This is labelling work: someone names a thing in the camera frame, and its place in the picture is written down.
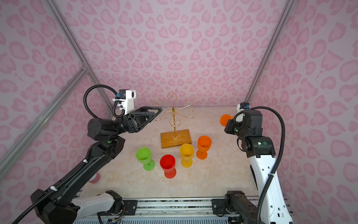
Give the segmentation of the orange wine glass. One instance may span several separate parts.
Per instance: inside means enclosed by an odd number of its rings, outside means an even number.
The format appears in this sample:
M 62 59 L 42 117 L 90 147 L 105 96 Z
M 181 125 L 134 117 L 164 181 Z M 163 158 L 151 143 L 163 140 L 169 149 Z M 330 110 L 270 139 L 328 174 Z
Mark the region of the orange wine glass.
M 201 136 L 198 139 L 198 151 L 196 153 L 196 156 L 200 160 L 204 160 L 208 156 L 208 150 L 210 149 L 212 145 L 212 140 L 208 136 Z
M 221 116 L 220 118 L 220 124 L 224 127 L 226 127 L 227 123 L 229 122 L 230 119 L 233 119 L 234 116 L 230 116 L 229 114 L 225 114 L 223 116 Z

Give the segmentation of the green plastic wine glass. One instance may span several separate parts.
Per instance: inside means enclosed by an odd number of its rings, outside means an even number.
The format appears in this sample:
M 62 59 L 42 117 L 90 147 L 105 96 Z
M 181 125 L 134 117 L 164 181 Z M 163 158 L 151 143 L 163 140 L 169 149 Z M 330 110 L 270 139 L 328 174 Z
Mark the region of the green plastic wine glass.
M 155 168 L 155 161 L 152 159 L 152 152 L 147 147 L 142 147 L 136 152 L 137 160 L 143 164 L 144 170 L 151 171 Z

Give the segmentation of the orange wine glass front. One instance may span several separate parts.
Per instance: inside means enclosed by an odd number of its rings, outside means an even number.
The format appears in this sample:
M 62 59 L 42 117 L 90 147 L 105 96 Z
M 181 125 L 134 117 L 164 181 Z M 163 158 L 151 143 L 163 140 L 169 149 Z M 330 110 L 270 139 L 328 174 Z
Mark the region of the orange wine glass front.
M 212 140 L 208 136 L 201 136 L 198 139 L 198 151 L 196 153 L 196 156 L 200 160 L 204 160 L 208 156 L 208 150 L 210 149 L 212 145 Z

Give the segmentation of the red plastic wine glass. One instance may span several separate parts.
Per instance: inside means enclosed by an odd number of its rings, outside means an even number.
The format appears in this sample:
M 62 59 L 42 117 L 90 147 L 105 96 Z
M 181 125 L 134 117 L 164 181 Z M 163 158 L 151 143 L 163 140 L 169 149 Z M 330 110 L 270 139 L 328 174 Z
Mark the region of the red plastic wine glass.
M 160 159 L 160 166 L 164 171 L 164 175 L 168 179 L 172 179 L 176 176 L 176 169 L 175 169 L 176 160 L 172 155 L 164 155 Z

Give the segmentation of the yellow plastic wine glass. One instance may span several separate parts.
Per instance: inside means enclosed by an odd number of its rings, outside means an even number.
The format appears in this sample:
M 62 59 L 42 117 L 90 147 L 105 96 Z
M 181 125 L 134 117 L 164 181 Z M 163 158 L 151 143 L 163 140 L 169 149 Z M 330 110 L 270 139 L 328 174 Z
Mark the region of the yellow plastic wine glass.
M 180 147 L 181 165 L 184 168 L 190 168 L 193 165 L 194 153 L 195 149 L 190 144 L 185 143 Z

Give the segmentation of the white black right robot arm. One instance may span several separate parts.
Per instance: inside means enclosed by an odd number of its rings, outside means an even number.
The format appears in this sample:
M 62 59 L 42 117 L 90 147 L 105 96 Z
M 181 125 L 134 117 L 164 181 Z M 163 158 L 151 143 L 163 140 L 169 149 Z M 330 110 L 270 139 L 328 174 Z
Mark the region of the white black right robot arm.
M 281 141 L 278 153 L 273 141 L 263 135 L 262 109 L 272 112 L 280 121 Z M 250 108 L 249 104 L 241 103 L 237 106 L 237 114 L 225 124 L 225 133 L 236 135 L 237 145 L 246 153 L 259 200 L 254 205 L 242 191 L 228 191 L 223 200 L 212 200 L 213 214 L 219 217 L 236 215 L 234 221 L 239 224 L 292 224 L 294 221 L 276 175 L 285 142 L 285 124 L 281 115 L 269 107 Z

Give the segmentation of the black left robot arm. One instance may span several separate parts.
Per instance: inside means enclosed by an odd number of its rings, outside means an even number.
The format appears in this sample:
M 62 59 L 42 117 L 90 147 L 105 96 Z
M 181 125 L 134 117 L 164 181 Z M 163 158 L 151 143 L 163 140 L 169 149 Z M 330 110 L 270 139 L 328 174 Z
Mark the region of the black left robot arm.
M 80 210 L 72 200 L 103 166 L 123 150 L 125 139 L 120 134 L 140 132 L 161 112 L 161 107 L 143 106 L 115 120 L 91 119 L 87 135 L 95 143 L 68 174 L 46 190 L 37 189 L 31 195 L 36 215 L 46 224 L 72 224 Z

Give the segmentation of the wooden rack base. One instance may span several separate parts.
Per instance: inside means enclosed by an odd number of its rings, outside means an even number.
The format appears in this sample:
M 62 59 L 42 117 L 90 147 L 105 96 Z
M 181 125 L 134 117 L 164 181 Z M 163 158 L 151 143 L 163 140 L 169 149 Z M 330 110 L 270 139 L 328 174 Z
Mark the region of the wooden rack base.
M 188 129 L 172 131 L 160 134 L 161 148 L 177 147 L 183 144 L 192 144 Z

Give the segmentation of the pink white tape roll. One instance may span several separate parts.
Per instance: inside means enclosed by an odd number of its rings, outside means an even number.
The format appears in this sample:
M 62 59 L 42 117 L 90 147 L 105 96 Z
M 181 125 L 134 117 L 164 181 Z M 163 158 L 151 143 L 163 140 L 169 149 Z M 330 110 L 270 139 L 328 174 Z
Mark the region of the pink white tape roll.
M 91 184 L 96 184 L 101 180 L 101 175 L 97 172 L 88 182 Z

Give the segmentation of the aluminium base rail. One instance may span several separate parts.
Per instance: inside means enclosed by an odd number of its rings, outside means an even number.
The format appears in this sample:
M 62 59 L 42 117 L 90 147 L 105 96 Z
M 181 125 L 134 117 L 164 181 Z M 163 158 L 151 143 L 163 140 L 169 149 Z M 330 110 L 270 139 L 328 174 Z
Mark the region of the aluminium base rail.
M 255 224 L 257 196 L 237 195 L 249 208 L 243 215 L 227 196 L 125 198 L 116 215 L 96 213 L 76 221 L 78 224 Z

